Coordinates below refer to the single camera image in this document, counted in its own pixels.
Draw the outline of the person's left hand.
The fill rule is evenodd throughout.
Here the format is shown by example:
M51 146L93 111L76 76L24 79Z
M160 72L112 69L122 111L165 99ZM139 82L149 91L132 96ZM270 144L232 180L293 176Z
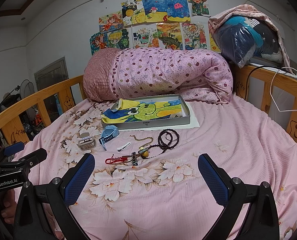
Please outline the person's left hand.
M2 209L1 216L7 224L14 224L14 217L16 214L17 203L15 200L14 189L0 193L0 200L2 200L4 209Z

